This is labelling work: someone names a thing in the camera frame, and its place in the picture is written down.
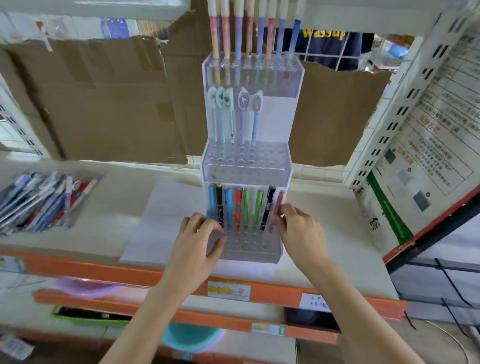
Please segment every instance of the green pen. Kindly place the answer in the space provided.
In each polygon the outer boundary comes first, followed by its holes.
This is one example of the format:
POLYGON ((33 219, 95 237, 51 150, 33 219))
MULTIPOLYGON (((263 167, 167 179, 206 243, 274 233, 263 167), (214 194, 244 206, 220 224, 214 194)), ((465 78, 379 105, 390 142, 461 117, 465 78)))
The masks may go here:
POLYGON ((243 190, 243 228, 248 230, 248 190, 243 190))
POLYGON ((260 214, 260 207, 262 206, 262 200, 264 197, 264 191, 258 190, 257 200, 255 201, 255 216, 253 217, 253 229, 257 230, 258 215, 260 214))

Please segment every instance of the teal plastic bowl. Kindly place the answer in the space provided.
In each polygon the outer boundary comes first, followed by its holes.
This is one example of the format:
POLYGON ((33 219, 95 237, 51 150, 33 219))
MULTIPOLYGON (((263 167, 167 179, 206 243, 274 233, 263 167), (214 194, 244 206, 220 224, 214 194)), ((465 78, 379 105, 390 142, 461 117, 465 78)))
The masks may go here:
POLYGON ((226 330, 172 322, 165 330, 162 341, 165 345, 180 352, 206 352, 223 339, 226 330))

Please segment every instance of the hand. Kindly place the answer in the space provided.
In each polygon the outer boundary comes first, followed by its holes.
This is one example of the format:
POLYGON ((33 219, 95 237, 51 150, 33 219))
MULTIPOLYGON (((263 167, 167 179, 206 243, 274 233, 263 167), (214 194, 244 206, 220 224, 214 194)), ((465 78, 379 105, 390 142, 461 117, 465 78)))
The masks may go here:
POLYGON ((273 217, 288 255, 302 272, 329 261, 325 232, 313 217, 291 204, 280 206, 273 217))
POLYGON ((215 242, 207 256, 208 238, 213 231, 223 234, 217 221, 198 212, 191 218, 184 218, 180 225, 159 285, 178 294, 182 302, 208 278, 223 253, 226 236, 215 242))

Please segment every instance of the poster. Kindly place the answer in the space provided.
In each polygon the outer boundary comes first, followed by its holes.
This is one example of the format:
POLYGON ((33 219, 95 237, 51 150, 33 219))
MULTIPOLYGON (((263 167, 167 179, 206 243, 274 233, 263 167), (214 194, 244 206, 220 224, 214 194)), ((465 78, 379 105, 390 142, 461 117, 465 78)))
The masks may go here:
POLYGON ((411 242, 479 185, 480 26, 475 26, 454 46, 357 196, 376 243, 380 234, 392 248, 411 242))

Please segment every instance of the green stripe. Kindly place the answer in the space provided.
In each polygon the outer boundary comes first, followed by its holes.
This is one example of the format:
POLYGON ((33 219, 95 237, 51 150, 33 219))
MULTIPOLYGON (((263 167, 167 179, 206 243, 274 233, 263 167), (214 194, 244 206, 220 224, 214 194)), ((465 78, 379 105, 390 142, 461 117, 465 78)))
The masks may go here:
POLYGON ((385 196, 384 192, 380 188, 380 185, 377 182, 377 179, 373 175, 373 172, 370 172, 367 176, 367 182, 370 185, 370 187, 373 190, 373 193, 375 193, 375 197, 377 198, 378 202, 380 203, 380 206, 382 208, 382 211, 385 214, 385 217, 387 218, 390 227, 392 228, 393 232, 395 233, 395 236, 398 240, 398 243, 400 245, 405 244, 408 242, 412 237, 413 234, 406 225, 406 223, 403 222, 403 220, 400 218, 400 216, 397 214, 397 212, 394 210, 392 204, 390 201, 388 201, 387 196, 385 196))

